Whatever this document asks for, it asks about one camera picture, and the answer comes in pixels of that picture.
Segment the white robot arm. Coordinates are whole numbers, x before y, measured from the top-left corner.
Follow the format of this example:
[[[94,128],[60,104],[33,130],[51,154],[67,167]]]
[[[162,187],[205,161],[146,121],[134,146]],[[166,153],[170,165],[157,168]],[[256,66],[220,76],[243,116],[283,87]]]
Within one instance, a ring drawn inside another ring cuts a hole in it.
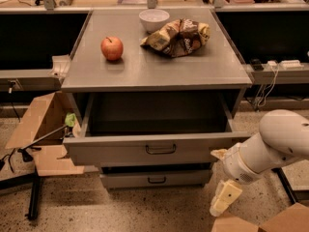
[[[222,161],[228,176],[211,201],[210,213],[219,217],[239,198],[243,185],[258,181],[270,169],[309,159],[309,120],[290,110],[272,110],[253,136],[211,154]]]

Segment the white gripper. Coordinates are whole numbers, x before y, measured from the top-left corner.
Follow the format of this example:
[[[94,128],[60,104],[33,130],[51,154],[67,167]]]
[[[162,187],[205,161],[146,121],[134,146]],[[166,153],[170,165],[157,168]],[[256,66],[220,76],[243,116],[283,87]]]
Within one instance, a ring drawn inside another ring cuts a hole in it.
[[[230,178],[220,180],[211,201],[210,213],[214,217],[222,215],[242,194],[241,185],[249,185],[261,178],[245,163],[240,154],[241,143],[229,149],[212,150],[211,155],[223,162],[223,170]]]

